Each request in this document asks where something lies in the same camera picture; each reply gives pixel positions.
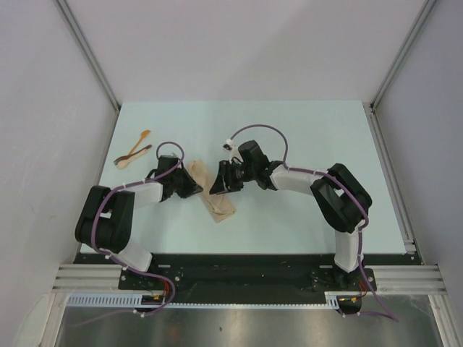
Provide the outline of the beige cloth napkin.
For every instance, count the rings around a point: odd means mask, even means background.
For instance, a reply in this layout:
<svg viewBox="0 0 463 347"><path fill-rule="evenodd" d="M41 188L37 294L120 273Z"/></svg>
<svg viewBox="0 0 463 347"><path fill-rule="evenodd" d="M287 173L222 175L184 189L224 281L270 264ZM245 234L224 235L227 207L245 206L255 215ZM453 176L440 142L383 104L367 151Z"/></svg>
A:
<svg viewBox="0 0 463 347"><path fill-rule="evenodd" d="M192 160L187 164L187 171L195 182L203 188L201 199L216 223L232 217L237 209L226 195L214 195L209 191L215 181L208 167L201 160Z"/></svg>

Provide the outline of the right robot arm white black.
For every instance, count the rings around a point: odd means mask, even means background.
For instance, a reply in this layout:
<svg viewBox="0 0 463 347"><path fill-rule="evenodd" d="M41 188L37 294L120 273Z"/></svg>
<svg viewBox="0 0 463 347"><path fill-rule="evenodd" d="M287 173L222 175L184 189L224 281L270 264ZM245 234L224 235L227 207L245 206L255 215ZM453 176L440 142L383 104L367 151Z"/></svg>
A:
<svg viewBox="0 0 463 347"><path fill-rule="evenodd" d="M335 230L333 282L342 290L357 285L363 259L360 228L368 221L373 201L347 167L336 163L321 173L290 168L282 161L270 161L255 140L240 146L227 140L223 148L229 158L219 162L209 194L238 192L244 184L254 181L263 190L287 190L314 197L326 222Z"/></svg>

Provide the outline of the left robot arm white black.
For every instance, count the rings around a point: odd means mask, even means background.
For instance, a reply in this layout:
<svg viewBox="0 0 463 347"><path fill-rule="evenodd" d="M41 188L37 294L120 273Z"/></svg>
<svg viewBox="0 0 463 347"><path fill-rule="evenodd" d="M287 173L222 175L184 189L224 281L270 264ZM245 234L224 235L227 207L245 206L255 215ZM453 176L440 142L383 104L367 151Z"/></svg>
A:
<svg viewBox="0 0 463 347"><path fill-rule="evenodd" d="M162 155L157 168L142 181L121 185L118 190L91 187L75 227L75 238L135 269L135 281L143 288L153 288L160 272L150 265L153 255L132 238L134 211L161 203L173 194L186 199L202 190L179 158Z"/></svg>

